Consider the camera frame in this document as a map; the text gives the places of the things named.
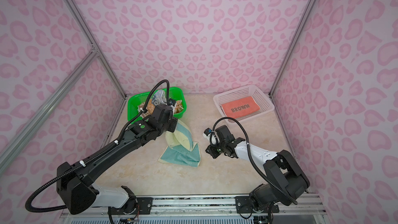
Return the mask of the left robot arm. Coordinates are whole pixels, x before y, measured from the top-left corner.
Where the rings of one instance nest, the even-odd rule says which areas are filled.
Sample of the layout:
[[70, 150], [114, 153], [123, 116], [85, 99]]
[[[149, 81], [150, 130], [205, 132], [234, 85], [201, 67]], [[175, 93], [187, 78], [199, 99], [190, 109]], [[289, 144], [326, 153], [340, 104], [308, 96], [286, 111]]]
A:
[[60, 165], [57, 175], [67, 175], [57, 182], [57, 193], [70, 214], [76, 215], [93, 207], [110, 207], [130, 214], [138, 207], [135, 194], [127, 186], [102, 187], [95, 181], [129, 153], [155, 140], [164, 132], [174, 132], [177, 125], [173, 108], [158, 105], [142, 120], [129, 121], [125, 130], [110, 144], [80, 162]]

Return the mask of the pale yellow teal towel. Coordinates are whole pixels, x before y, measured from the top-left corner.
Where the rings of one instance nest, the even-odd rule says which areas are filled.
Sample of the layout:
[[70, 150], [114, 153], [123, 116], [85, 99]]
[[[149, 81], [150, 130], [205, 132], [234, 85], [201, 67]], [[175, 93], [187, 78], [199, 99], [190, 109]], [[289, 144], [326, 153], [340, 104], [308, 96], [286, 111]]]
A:
[[201, 162], [200, 148], [193, 140], [189, 127], [178, 121], [174, 132], [166, 131], [167, 147], [158, 159], [160, 163], [197, 168]]

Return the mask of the orange blue lettered towel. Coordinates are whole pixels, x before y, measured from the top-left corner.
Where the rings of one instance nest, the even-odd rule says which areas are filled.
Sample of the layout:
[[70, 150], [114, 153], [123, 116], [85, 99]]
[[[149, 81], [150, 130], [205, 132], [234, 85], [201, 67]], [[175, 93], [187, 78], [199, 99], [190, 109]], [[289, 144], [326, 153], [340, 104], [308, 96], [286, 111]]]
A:
[[146, 114], [152, 114], [155, 107], [158, 105], [167, 105], [168, 101], [166, 98], [166, 91], [159, 90], [155, 92], [148, 101], [146, 105]]

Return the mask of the red brown bear towel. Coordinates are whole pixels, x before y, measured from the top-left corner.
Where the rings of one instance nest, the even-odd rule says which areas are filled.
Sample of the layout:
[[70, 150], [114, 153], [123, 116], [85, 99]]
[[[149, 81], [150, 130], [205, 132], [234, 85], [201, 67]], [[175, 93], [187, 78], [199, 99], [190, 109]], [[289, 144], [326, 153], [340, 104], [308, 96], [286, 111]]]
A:
[[248, 116], [260, 110], [260, 106], [251, 96], [224, 103], [221, 108], [227, 117], [235, 119]]

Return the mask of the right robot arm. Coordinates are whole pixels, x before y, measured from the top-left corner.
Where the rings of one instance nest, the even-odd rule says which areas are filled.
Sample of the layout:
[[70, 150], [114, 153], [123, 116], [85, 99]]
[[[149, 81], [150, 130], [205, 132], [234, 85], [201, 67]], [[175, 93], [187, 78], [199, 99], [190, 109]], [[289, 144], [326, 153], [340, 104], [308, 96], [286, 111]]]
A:
[[209, 141], [206, 153], [216, 159], [225, 155], [249, 161], [264, 184], [252, 190], [247, 197], [236, 198], [240, 214], [279, 212], [278, 204], [297, 205], [297, 199], [309, 188], [310, 182], [293, 155], [287, 151], [269, 151], [250, 144], [245, 138], [235, 138], [225, 125], [203, 133]]

